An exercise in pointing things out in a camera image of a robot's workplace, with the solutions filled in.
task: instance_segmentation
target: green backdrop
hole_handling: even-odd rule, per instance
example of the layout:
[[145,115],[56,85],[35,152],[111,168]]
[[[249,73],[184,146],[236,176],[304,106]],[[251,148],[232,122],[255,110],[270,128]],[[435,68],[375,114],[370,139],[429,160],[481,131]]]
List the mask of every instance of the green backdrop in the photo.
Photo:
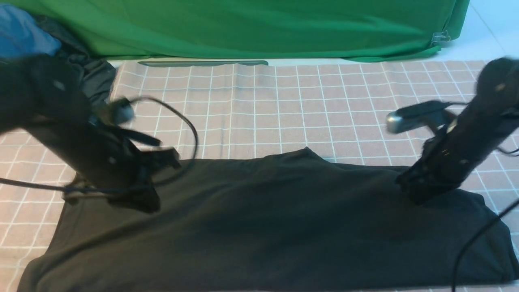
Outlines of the green backdrop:
[[428,57],[469,0],[7,0],[63,23],[102,57]]

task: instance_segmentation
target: grid mat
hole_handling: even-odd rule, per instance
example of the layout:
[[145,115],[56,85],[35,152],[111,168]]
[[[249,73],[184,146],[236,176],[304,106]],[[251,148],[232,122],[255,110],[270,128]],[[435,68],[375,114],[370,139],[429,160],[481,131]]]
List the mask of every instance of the grid mat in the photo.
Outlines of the grid mat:
[[[308,146],[331,162],[411,165],[430,134],[419,129],[390,135],[385,131],[386,115],[431,99],[469,101],[484,64],[151,68],[125,62],[112,95],[149,95],[183,112],[198,130],[199,158],[254,158]],[[193,137],[179,118],[151,102],[139,103],[135,111],[132,128],[176,147],[184,157],[191,155]],[[1,177],[55,185],[73,178],[73,171],[25,132],[9,133],[0,141]],[[514,134],[503,146],[511,150],[518,144]],[[490,209],[500,211],[519,197],[519,160],[494,153],[463,188],[482,194]],[[27,263],[45,252],[62,206],[58,193],[0,187],[0,291],[15,291]],[[504,221],[518,254],[519,211]],[[519,287],[465,291],[508,292]]]

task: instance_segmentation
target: black t-shirt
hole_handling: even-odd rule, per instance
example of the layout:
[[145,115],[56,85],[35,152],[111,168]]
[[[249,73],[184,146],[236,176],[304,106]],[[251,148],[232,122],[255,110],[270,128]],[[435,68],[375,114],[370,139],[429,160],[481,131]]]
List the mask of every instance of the black t-shirt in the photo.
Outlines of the black t-shirt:
[[[461,246],[495,217],[462,190],[414,206],[405,167],[329,163],[309,149],[198,160],[146,215],[105,201],[66,205],[19,292],[330,291],[448,285]],[[171,175],[165,170],[156,179]],[[502,222],[465,256],[459,279],[518,278]]]

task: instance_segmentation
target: black cable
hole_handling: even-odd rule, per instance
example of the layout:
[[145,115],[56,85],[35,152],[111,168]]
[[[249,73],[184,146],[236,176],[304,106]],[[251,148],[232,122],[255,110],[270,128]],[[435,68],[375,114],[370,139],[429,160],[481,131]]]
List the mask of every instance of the black cable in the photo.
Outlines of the black cable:
[[458,269],[459,265],[461,263],[461,259],[467,252],[467,250],[478,240],[485,232],[487,232],[492,226],[497,224],[501,219],[506,216],[508,213],[510,213],[515,207],[519,206],[519,199],[515,200],[512,204],[510,204],[508,207],[506,207],[505,210],[503,210],[499,215],[490,220],[485,226],[483,226],[478,232],[476,232],[475,235],[473,235],[465,245],[461,248],[461,251],[459,252],[458,256],[456,257],[456,262],[454,263],[454,270],[453,270],[453,278],[452,283],[450,285],[450,288],[452,292],[456,292],[456,278],[458,276]]
[[58,192],[79,192],[81,194],[78,194],[78,197],[81,198],[97,198],[97,197],[106,197],[110,194],[117,194],[117,193],[125,193],[125,192],[132,192],[132,191],[144,191],[148,190],[150,188],[160,187],[162,185],[168,184],[176,179],[178,179],[180,176],[184,175],[189,169],[191,169],[195,163],[195,158],[198,153],[198,146],[199,146],[199,139],[198,139],[198,133],[196,131],[195,126],[191,123],[191,121],[186,118],[181,112],[173,108],[172,106],[168,105],[167,103],[153,98],[149,96],[140,96],[137,98],[134,98],[130,100],[130,104],[142,101],[142,100],[149,100],[153,101],[155,103],[158,103],[159,105],[165,107],[175,115],[177,115],[180,119],[182,119],[187,126],[191,129],[193,136],[195,138],[195,145],[194,150],[191,159],[189,159],[188,164],[185,167],[182,167],[181,170],[177,171],[174,175],[171,177],[155,182],[153,184],[149,185],[135,185],[128,188],[74,188],[74,187],[56,187],[54,185],[48,185],[48,184],[40,184],[40,183],[32,183],[32,182],[24,182],[24,181],[18,181],[18,180],[12,180],[7,178],[0,178],[0,184],[7,184],[12,185],[14,187],[22,187],[22,188],[29,188],[29,189],[39,189],[39,190],[48,190],[48,191],[58,191]]

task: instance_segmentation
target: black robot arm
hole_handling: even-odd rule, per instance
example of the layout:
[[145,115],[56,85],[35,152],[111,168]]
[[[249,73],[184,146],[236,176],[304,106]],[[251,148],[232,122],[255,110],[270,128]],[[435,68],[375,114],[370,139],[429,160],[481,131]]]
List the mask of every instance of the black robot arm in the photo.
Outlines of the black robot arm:
[[160,145],[114,123],[118,110],[131,108],[128,100],[93,109],[74,71],[47,55],[2,65],[0,90],[0,135],[22,128],[77,172],[63,194],[66,201],[104,197],[118,207],[160,210],[150,177],[162,167],[179,167],[178,153],[140,151],[132,143]]
[[397,183],[420,205],[456,189],[519,127],[519,61],[489,62],[476,83],[476,95],[458,115],[449,102],[429,101],[390,113],[389,132],[428,126],[435,136],[424,143],[421,158]]

